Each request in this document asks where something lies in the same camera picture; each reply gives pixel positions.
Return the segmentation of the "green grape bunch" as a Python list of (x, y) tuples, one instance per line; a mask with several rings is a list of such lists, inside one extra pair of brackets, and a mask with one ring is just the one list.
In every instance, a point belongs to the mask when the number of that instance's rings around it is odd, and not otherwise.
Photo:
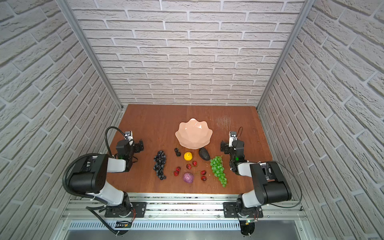
[(223, 188), (227, 186), (228, 180), (226, 174), (224, 173), (224, 165), (222, 156), (216, 156), (210, 160), (211, 170), (215, 177), (218, 178)]

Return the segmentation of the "black fake avocado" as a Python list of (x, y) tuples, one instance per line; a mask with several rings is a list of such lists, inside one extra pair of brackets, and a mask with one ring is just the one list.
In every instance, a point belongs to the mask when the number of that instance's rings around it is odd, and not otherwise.
[(205, 149), (205, 148), (200, 148), (199, 149), (199, 156), (201, 159), (203, 159), (204, 161), (209, 161), (211, 159), (208, 151)]

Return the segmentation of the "dark purple grape bunch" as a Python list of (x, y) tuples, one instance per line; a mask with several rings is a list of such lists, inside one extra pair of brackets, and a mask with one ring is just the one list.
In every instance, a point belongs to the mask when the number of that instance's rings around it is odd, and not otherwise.
[(154, 157), (155, 165), (154, 171), (156, 172), (157, 177), (162, 181), (167, 177), (164, 174), (164, 168), (167, 161), (164, 151), (158, 151), (157, 155)]

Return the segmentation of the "yellow fake lemon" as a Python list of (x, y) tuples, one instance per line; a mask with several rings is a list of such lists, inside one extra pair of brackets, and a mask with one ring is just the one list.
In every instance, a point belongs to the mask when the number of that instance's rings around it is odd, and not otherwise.
[(186, 152), (184, 154), (184, 160), (185, 161), (191, 161), (193, 159), (193, 154), (191, 152)]

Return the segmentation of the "purple fake fig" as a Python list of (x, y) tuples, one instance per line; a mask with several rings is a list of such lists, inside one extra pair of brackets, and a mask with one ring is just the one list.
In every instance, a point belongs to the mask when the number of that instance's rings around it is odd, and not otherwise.
[(192, 174), (190, 172), (186, 172), (183, 174), (183, 181), (185, 183), (191, 184), (191, 183), (193, 183), (194, 179), (195, 179), (194, 174)]

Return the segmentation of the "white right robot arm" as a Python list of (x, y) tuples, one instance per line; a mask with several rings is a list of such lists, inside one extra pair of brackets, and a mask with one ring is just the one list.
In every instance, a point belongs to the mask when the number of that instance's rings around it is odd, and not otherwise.
[(261, 206), (289, 201), (292, 192), (277, 162), (249, 162), (245, 159), (244, 146), (243, 141), (222, 141), (220, 150), (230, 156), (231, 171), (238, 176), (251, 178), (253, 183), (253, 190), (237, 198), (235, 213), (240, 217), (258, 217)]

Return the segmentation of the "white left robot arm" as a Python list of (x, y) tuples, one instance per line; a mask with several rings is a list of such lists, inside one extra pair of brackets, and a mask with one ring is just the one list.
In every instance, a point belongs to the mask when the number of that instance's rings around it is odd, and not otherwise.
[(63, 187), (76, 197), (96, 200), (103, 205), (90, 211), (104, 213), (106, 218), (142, 218), (146, 203), (131, 202), (128, 193), (118, 190), (107, 181), (107, 173), (129, 172), (135, 153), (144, 150), (143, 141), (121, 140), (118, 158), (108, 154), (85, 154), (74, 160), (65, 170)]

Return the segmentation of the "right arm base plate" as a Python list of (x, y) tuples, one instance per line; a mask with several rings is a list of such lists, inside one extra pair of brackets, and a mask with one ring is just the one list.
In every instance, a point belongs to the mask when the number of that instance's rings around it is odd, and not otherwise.
[(225, 218), (254, 218), (260, 219), (264, 217), (261, 206), (246, 208), (242, 204), (235, 202), (223, 203)]

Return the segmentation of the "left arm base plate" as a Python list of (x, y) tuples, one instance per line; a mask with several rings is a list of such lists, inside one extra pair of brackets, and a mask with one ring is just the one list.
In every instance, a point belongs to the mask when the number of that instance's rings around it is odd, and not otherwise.
[(127, 206), (122, 203), (119, 206), (106, 207), (106, 218), (143, 218), (146, 212), (146, 202), (130, 202)]

